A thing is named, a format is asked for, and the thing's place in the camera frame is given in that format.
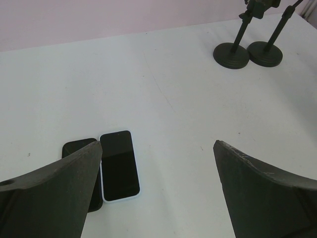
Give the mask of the black phone stand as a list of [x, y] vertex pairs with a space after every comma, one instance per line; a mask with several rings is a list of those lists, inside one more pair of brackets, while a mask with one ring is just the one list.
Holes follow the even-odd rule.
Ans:
[[295, 12], [296, 7], [302, 2], [303, 0], [298, 0], [293, 5], [289, 5], [286, 8], [280, 22], [268, 42], [257, 41], [248, 46], [247, 51], [252, 62], [263, 67], [275, 67], [281, 63], [283, 53], [277, 46], [274, 45], [274, 43], [287, 21]]
[[233, 43], [222, 43], [213, 51], [213, 58], [221, 66], [229, 69], [244, 68], [249, 62], [248, 51], [240, 46], [242, 37], [251, 22], [252, 18], [262, 19], [264, 13], [271, 7], [277, 8], [280, 5], [279, 0], [246, 0], [247, 9], [239, 17], [242, 19], [242, 25]]

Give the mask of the black smartphone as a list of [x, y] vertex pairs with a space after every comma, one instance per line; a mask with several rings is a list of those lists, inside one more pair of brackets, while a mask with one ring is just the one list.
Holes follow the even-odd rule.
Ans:
[[[65, 158], [72, 153], [82, 149], [83, 147], [89, 145], [92, 142], [95, 142], [95, 138], [86, 138], [76, 141], [70, 141], [63, 145], [62, 147], [62, 158]], [[103, 205], [102, 199], [102, 181], [101, 181], [101, 171], [98, 171], [97, 179], [95, 182], [94, 190], [92, 193], [89, 210], [88, 212], [98, 211]]]

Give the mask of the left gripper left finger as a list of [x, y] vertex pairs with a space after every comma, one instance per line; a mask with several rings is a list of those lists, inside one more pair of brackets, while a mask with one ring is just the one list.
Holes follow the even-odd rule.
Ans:
[[95, 141], [0, 183], [2, 238], [81, 237], [102, 158]]

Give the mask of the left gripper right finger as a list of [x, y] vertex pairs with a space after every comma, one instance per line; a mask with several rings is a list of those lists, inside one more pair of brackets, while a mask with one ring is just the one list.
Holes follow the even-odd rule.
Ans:
[[213, 146], [237, 238], [315, 238], [317, 182], [253, 158], [224, 141]]

